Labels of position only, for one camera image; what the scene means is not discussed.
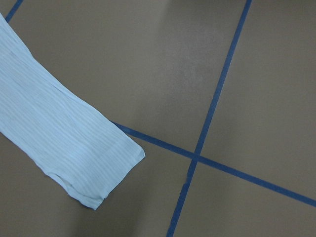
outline ribbed fabric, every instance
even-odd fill
[[[0,15],[0,131],[96,209],[145,154],[31,55]]]

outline blue tape line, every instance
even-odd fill
[[[206,116],[206,119],[205,119],[205,122],[204,122],[204,125],[203,125],[203,128],[202,128],[201,134],[200,134],[198,142],[197,142],[197,148],[196,148],[196,153],[197,154],[200,154],[201,151],[202,151],[202,148],[203,148],[206,136],[207,136],[207,132],[208,132],[208,129],[209,129],[210,125],[211,125],[212,118],[213,118],[213,115],[215,113],[215,109],[216,109],[216,106],[217,106],[217,103],[218,103],[218,99],[219,99],[219,96],[221,94],[221,91],[222,91],[222,88],[223,88],[223,85],[224,85],[224,82],[225,82],[225,78],[226,78],[229,66],[231,64],[231,61],[232,61],[232,58],[233,58],[233,54],[234,54],[234,51],[236,49],[236,45],[237,45],[237,42],[238,42],[241,30],[242,30],[242,27],[243,27],[243,24],[245,23],[246,16],[247,16],[247,13],[249,11],[250,5],[251,5],[251,0],[247,0],[245,6],[243,8],[240,20],[238,22],[238,25],[237,25],[237,28],[236,28],[236,31],[235,31],[235,34],[234,34],[231,46],[230,46],[230,48],[228,50],[228,54],[226,56],[224,66],[223,66],[221,75],[219,77],[219,80],[218,80],[218,83],[217,83],[217,86],[216,86],[216,89],[215,89],[215,92],[214,92],[214,95],[213,95],[213,98],[212,98],[211,105],[210,105],[209,110],[207,112],[207,116]]]
[[[187,150],[184,150],[184,149],[182,149],[182,148],[180,148],[180,147],[176,147],[176,146],[174,146],[174,145],[172,145],[172,144],[170,144],[170,143],[164,142],[164,141],[159,140],[159,139],[157,139],[157,138],[148,136],[148,135],[146,135],[146,134],[144,134],[144,133],[138,132],[138,131],[133,130],[133,129],[129,128],[129,127],[126,127],[126,126],[123,126],[123,125],[121,125],[121,124],[118,124],[118,123],[116,123],[116,122],[113,122],[113,121],[111,121],[111,122],[114,123],[114,124],[115,124],[119,129],[121,129],[123,132],[125,132],[125,133],[127,133],[127,134],[129,134],[129,135],[132,135],[132,136],[134,136],[134,137],[137,137],[137,138],[139,138],[139,139],[142,139],[142,140],[144,140],[144,141],[146,141],[146,142],[152,143],[152,144],[154,144],[154,145],[156,145],[156,146],[165,148],[165,149],[167,149],[167,150],[169,150],[169,151],[171,151],[171,152],[174,152],[174,153],[183,155],[183,156],[185,156],[185,157],[189,157],[189,158],[191,158],[191,159],[193,159],[193,160],[196,160],[196,161],[198,160],[198,156],[194,156],[194,157],[193,157],[193,156],[192,156],[192,154],[193,154],[192,152],[189,152],[189,151],[187,151]]]
[[[167,235],[166,235],[167,237],[172,237],[175,230],[176,230],[176,227],[177,227],[177,224],[179,221],[179,217],[180,217],[183,205],[184,205],[184,201],[187,197],[189,187],[190,187],[194,172],[195,172],[196,167],[197,167],[197,163],[198,162],[196,162],[195,160],[192,160],[190,163],[188,173],[187,173],[187,179],[186,179],[186,182],[184,183],[184,185],[182,186],[182,189],[181,189],[178,201],[177,201],[176,208],[174,209],[174,212],[173,212],[173,215],[172,215],[172,218],[170,221],[170,226],[169,226],[169,229],[167,231]]]
[[[244,173],[242,171],[236,170],[234,168],[231,168],[231,167],[226,166],[224,164],[221,164],[221,163],[218,163],[216,161],[210,160],[208,158],[199,156],[199,155],[197,155],[195,153],[186,151],[186,150],[184,150],[182,148],[176,147],[176,146],[171,145],[171,144],[169,144],[167,142],[164,142],[164,141],[159,140],[157,138],[148,136],[148,135],[146,135],[144,133],[138,132],[138,131],[133,130],[131,128],[128,128],[126,126],[120,125],[118,123],[114,123],[114,124],[118,128],[120,128],[123,132],[125,132],[125,133],[127,133],[129,135],[132,135],[132,136],[134,136],[136,138],[139,138],[139,139],[144,140],[146,142],[152,143],[154,145],[157,145],[157,146],[162,147],[164,149],[167,149],[169,151],[178,153],[178,154],[180,154],[182,156],[185,156],[187,158],[192,159],[194,162],[203,163],[203,164],[211,166],[211,167],[213,167],[215,169],[221,170],[221,171],[223,171],[225,173],[228,173],[228,174],[231,174],[233,176],[236,176],[236,177],[238,177],[240,179],[246,180],[246,181],[248,181],[250,183],[259,185],[261,187],[264,187],[264,188],[269,189],[271,191],[277,192],[277,193],[282,194],[284,196],[287,196],[289,198],[292,198],[292,199],[295,199],[297,201],[300,201],[300,202],[303,202],[305,204],[308,204],[308,205],[316,207],[316,200],[314,200],[314,199],[311,199],[311,198],[306,197],[304,195],[295,193],[295,192],[290,191],[288,189],[282,188],[282,187],[280,187],[278,185],[275,185],[275,184],[272,184],[272,183],[267,182],[265,180],[259,179],[259,178],[255,177],[255,176],[252,176],[250,174],[247,174],[247,173]],[[191,177],[191,173],[192,173],[193,169],[194,169],[194,166],[192,165],[191,169],[189,168],[189,170],[188,170],[189,177]]]
[[[287,196],[289,198],[292,198],[292,199],[295,199],[295,200],[301,201],[303,203],[306,203],[308,205],[316,207],[316,200],[311,199],[309,197],[300,195],[298,193],[295,193],[295,192],[290,191],[288,189],[282,188],[282,187],[280,187],[278,185],[272,184],[272,183],[267,182],[265,180],[259,179],[259,178],[255,177],[255,176],[250,175],[250,174],[246,174],[246,173],[241,172],[239,170],[230,168],[230,167],[228,167],[226,165],[223,165],[221,163],[215,162],[215,161],[210,160],[210,159],[205,158],[205,157],[199,157],[198,161],[203,163],[203,164],[209,165],[209,166],[211,166],[211,167],[213,167],[215,169],[222,170],[225,173],[234,175],[234,176],[236,176],[238,178],[241,178],[243,180],[251,182],[253,184],[257,184],[257,185],[259,185],[261,187],[264,187],[264,188],[270,189],[270,190],[272,190],[274,192],[277,192],[279,194],[285,195],[285,196]]]
[[[17,9],[22,4],[22,2],[23,2],[23,0],[17,0],[16,1],[15,5],[12,7],[12,9],[9,11],[7,16],[5,17],[5,20],[6,20],[7,23],[9,23],[9,21],[11,20],[11,18],[14,16],[15,12],[17,11]]]
[[[213,119],[213,115],[215,113],[215,109],[216,109],[219,97],[221,95],[221,91],[222,91],[222,88],[223,88],[223,85],[224,85],[224,82],[225,82],[225,78],[226,78],[229,66],[231,64],[232,58],[233,58],[233,54],[234,54],[234,51],[235,51],[235,48],[236,48],[236,45],[237,45],[237,42],[238,42],[241,30],[242,30],[243,24],[244,24],[244,22],[246,20],[247,13],[248,13],[249,8],[250,8],[250,4],[251,4],[251,0],[247,0],[247,2],[245,3],[245,6],[243,8],[240,20],[238,22],[238,25],[237,25],[237,28],[236,28],[236,31],[235,31],[235,34],[234,34],[231,46],[230,46],[230,48],[228,50],[224,66],[223,66],[221,75],[220,75],[220,77],[218,79],[217,86],[216,86],[216,89],[215,89],[215,92],[214,92],[214,95],[213,95],[213,98],[212,98],[212,102],[211,102],[210,107],[208,109],[208,112],[207,112],[207,115],[206,115],[206,118],[205,118],[205,122],[204,122],[204,125],[203,125],[203,128],[202,128],[201,134],[200,134],[200,136],[198,138],[197,146],[196,146],[196,149],[195,149],[195,152],[194,152],[197,155],[201,154],[202,148],[204,146],[205,139],[206,139],[209,127],[211,125],[211,122],[212,122],[212,119]],[[197,162],[196,161],[191,161],[190,167],[189,167],[189,170],[188,170],[188,173],[187,173],[187,180],[186,180],[185,184],[182,186],[182,190],[180,192],[180,195],[179,195],[179,198],[178,198],[178,201],[177,201],[177,205],[175,207],[175,210],[174,210],[171,222],[170,222],[170,226],[169,226],[169,229],[167,231],[167,235],[166,235],[167,237],[173,237],[173,235],[174,235],[174,232],[175,232],[175,229],[177,227],[178,220],[179,220],[179,217],[180,217],[180,214],[181,214],[181,211],[182,211],[182,208],[183,208],[186,196],[188,194],[188,190],[190,188],[190,184],[191,184],[192,177],[194,175],[196,166],[197,166]]]

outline floor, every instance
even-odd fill
[[[146,158],[93,211],[3,135],[4,237],[313,237],[316,1],[0,0]]]

